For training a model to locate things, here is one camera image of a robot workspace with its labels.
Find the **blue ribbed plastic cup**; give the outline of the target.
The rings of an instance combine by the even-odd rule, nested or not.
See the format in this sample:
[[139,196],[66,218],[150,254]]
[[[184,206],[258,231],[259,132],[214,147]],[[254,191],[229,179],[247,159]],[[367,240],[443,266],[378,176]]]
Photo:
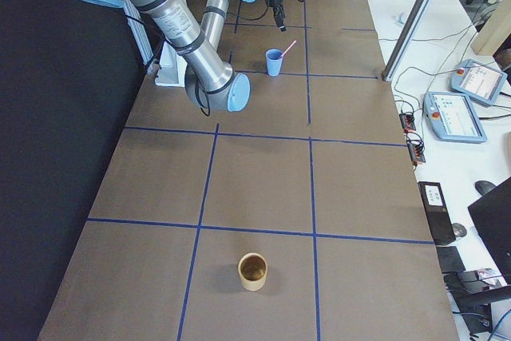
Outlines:
[[269,49],[265,53],[267,74],[276,77],[280,74],[283,63],[283,52],[278,49]]

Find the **tan bamboo cup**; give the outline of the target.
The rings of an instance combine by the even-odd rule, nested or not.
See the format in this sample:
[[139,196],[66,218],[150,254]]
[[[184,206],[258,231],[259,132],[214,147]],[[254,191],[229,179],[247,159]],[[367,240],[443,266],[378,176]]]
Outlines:
[[248,291],[260,290],[267,279],[267,261],[256,252],[243,255],[237,265],[240,282]]

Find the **black orange connector board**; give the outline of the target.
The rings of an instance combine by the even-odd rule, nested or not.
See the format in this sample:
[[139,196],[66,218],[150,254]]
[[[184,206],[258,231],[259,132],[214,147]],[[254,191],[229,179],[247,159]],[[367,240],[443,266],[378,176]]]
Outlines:
[[406,145],[413,165],[422,165],[426,163],[424,155],[424,144],[419,139],[407,139]]
[[399,119],[401,121],[404,133],[413,133],[416,131],[416,125],[414,123],[414,114],[412,112],[400,113]]

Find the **far teach pendant tablet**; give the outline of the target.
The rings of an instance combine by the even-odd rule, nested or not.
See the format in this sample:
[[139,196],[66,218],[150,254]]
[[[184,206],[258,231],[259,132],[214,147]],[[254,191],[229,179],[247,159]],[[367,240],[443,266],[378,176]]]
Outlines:
[[496,103],[507,74],[473,59],[461,61],[450,78],[450,88],[484,106]]

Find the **teach pendant tablet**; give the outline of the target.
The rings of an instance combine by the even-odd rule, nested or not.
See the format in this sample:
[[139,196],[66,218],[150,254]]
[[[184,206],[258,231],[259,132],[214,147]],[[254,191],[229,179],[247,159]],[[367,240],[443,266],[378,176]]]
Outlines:
[[480,119],[467,95],[427,92],[423,106],[427,121],[440,141],[467,144],[487,142]]
[[461,61],[450,78],[450,88],[484,106],[496,103],[507,74],[473,59]]

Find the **near teach pendant tablet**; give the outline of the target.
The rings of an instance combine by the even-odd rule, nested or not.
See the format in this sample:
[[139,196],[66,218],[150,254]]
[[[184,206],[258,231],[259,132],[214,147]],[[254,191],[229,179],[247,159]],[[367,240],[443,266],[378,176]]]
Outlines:
[[440,141],[467,144],[487,142],[480,119],[467,95],[427,92],[423,106],[427,121]]

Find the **black power adapter box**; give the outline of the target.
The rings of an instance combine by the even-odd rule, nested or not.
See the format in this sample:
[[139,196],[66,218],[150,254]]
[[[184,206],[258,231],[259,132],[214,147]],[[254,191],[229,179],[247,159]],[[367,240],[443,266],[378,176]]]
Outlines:
[[456,240],[441,185],[438,182],[418,182],[430,234],[436,245],[445,246]]

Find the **black computer mouse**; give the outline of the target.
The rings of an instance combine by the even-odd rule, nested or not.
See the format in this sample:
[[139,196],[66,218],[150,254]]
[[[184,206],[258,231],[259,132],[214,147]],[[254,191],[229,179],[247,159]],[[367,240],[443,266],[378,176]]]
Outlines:
[[477,180],[474,183],[474,187],[476,191],[481,195],[484,196],[485,194],[491,192],[493,189],[496,188],[496,185],[490,181],[487,180]]

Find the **black monitor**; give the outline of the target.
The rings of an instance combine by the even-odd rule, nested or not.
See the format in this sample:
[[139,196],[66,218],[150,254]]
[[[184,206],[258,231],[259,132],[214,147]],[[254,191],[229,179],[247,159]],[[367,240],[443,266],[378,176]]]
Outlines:
[[510,178],[469,207],[478,235],[503,275],[510,275]]

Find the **white pedestal base plate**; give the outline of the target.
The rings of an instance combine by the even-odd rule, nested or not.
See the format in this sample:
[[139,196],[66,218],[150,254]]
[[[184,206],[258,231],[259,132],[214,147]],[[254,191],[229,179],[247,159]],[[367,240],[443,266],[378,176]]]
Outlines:
[[156,72],[156,85],[184,88],[187,66],[187,62],[165,42],[160,54],[159,69]]

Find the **aluminium frame post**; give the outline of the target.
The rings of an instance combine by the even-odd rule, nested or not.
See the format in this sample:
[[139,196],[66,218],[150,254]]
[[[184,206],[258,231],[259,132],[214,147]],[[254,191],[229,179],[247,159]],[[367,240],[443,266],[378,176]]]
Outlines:
[[431,1],[432,0],[416,0],[414,2],[414,5],[412,6],[408,18],[402,28],[402,32],[400,33],[390,58],[386,63],[385,69],[382,71],[382,79],[384,81],[392,81]]

